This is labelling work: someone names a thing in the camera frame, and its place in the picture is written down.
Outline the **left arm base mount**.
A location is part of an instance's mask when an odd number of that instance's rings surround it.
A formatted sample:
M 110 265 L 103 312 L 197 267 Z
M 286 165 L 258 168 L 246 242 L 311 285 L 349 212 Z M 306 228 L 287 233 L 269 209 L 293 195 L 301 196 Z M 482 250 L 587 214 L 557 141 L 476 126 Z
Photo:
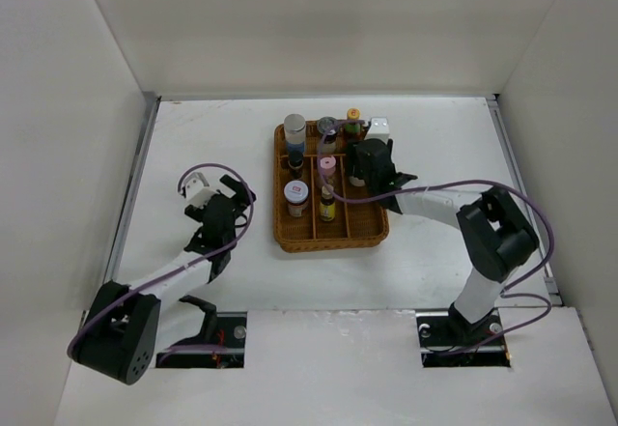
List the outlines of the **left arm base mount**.
M 181 298 L 160 317 L 154 367 L 242 368 L 247 326 L 245 312 L 220 312 L 201 298 Z

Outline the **small dark pepper jar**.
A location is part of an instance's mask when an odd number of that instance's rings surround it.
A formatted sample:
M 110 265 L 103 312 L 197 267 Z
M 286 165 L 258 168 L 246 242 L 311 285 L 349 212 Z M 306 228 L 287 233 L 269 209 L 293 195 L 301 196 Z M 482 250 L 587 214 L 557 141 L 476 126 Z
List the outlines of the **small dark pepper jar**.
M 304 156 L 301 151 L 291 151 L 288 156 L 288 166 L 294 180 L 302 178 Z

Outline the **black cap white powder bottle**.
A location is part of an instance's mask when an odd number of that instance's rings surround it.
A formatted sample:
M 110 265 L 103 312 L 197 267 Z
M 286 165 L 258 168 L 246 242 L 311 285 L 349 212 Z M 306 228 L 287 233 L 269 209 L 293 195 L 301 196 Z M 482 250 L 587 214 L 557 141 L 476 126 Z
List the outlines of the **black cap white powder bottle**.
M 356 187 L 362 187 L 366 185 L 364 178 L 360 174 L 349 175 L 349 182 L 351 185 Z

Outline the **yellow cap chili sauce bottle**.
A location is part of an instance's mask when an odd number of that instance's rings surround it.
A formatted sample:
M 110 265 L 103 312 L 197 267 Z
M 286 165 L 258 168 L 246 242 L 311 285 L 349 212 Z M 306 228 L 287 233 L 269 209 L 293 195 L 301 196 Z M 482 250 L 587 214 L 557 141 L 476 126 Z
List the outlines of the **yellow cap chili sauce bottle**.
M 357 108 L 350 108 L 347 111 L 346 123 L 344 124 L 344 134 L 347 139 L 357 140 L 362 133 L 361 113 Z

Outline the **silver cap glass shaker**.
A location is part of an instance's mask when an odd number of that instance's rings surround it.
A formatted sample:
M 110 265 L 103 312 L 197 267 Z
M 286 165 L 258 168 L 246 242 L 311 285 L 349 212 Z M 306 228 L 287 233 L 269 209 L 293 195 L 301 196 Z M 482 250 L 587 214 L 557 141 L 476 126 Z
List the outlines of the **silver cap glass shaker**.
M 338 121 L 330 116 L 324 116 L 317 122 L 320 152 L 323 155 L 334 154 L 337 148 Z

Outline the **pink lid spice jar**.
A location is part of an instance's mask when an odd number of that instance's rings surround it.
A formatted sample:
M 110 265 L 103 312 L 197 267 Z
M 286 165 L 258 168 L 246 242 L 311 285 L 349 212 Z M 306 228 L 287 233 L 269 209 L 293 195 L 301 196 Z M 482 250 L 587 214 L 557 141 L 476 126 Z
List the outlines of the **pink lid spice jar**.
M 318 160 L 318 190 L 321 190 L 324 185 L 334 186 L 336 171 L 337 160 L 335 156 L 324 156 Z

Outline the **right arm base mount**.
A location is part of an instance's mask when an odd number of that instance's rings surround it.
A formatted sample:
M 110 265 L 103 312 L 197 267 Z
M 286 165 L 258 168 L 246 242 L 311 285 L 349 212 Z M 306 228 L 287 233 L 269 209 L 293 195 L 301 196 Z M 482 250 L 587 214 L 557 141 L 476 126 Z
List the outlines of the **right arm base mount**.
M 417 334 L 424 368 L 511 366 L 499 313 L 494 309 L 472 326 L 447 311 L 416 314 Z

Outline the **grey cap blue label jar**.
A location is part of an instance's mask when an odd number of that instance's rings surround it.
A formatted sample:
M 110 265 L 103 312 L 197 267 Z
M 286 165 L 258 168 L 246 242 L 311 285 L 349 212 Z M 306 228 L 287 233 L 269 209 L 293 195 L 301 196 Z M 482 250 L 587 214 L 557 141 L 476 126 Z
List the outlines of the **grey cap blue label jar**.
M 283 122 L 286 150 L 305 153 L 306 121 L 300 114 L 289 114 Z

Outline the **small yellow oil bottle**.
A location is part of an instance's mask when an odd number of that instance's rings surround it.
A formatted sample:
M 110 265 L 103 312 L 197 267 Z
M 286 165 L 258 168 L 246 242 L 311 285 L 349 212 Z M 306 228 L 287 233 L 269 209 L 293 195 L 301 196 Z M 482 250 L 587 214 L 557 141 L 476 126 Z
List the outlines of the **small yellow oil bottle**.
M 329 191 L 329 185 L 324 185 L 321 189 L 321 199 L 319 204 L 319 216 L 322 221 L 333 221 L 336 215 L 335 199 Z

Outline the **red label white lid jar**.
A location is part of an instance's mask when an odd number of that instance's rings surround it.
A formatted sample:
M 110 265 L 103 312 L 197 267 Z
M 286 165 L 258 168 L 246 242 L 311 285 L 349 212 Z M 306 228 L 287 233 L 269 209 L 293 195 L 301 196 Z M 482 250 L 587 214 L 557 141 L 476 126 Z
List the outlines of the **red label white lid jar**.
M 301 217 L 307 207 L 309 187 L 302 180 L 292 180 L 284 186 L 284 197 L 292 217 Z

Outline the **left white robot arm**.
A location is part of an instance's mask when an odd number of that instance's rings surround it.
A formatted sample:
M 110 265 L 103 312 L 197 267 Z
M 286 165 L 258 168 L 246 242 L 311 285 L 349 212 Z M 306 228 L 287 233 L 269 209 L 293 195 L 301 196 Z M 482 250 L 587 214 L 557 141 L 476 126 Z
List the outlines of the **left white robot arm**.
M 196 292 L 229 265 L 256 196 L 238 174 L 222 176 L 216 187 L 199 172 L 187 174 L 179 192 L 196 231 L 168 265 L 132 283 L 109 280 L 98 289 L 67 348 L 73 362 L 126 385 L 151 366 L 240 364 L 243 341 L 234 335 L 239 322 Z

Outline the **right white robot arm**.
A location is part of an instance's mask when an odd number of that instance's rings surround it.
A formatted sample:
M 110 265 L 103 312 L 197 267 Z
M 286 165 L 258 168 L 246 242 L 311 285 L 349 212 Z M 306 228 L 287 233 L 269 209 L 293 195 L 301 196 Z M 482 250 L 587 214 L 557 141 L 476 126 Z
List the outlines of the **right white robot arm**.
M 450 305 L 448 333 L 470 344 L 483 332 L 507 278 L 539 247 L 539 238 L 507 185 L 486 181 L 481 193 L 466 184 L 422 186 L 392 161 L 393 142 L 365 139 L 347 148 L 346 172 L 363 181 L 373 202 L 397 214 L 421 216 L 460 231 L 472 271 Z

